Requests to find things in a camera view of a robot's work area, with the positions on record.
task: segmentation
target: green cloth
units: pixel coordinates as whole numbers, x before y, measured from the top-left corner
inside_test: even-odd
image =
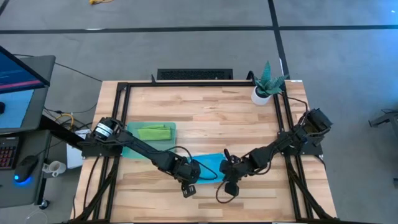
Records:
[[[139,139],[143,141],[170,140],[172,138],[170,127],[165,127],[164,124],[144,126],[137,132]]]

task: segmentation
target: computer monitor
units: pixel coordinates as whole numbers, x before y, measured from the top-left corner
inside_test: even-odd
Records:
[[[50,86],[50,82],[0,46],[0,94]]]

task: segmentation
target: wooden table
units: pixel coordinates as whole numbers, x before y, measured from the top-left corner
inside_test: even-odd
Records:
[[[93,124],[111,116],[116,85],[103,82]],[[289,96],[307,100],[301,81],[286,81]],[[127,122],[173,121],[177,125],[177,145],[192,155],[210,154],[229,149],[242,156],[266,146],[279,130],[274,100],[265,106],[251,102],[253,87],[134,87],[129,98]],[[120,118],[124,92],[119,104]],[[280,96],[285,127],[284,104]],[[302,103],[290,100],[296,123],[305,111]],[[177,153],[186,155],[182,150]],[[84,161],[76,192],[76,213],[80,214],[88,176],[95,158]],[[302,156],[308,188],[327,213],[336,216],[328,179],[323,164],[314,156]],[[94,169],[87,203],[98,188],[102,159]],[[183,198],[180,184],[158,171],[149,161],[121,159],[111,222],[226,222],[226,221],[292,221],[294,211],[282,156],[272,160],[266,175],[244,178],[239,182],[239,196],[228,204],[215,199],[218,184],[196,185],[197,193]],[[230,196],[220,190],[220,199]],[[104,217],[106,192],[99,217]],[[301,214],[305,217],[302,194],[298,190]]]

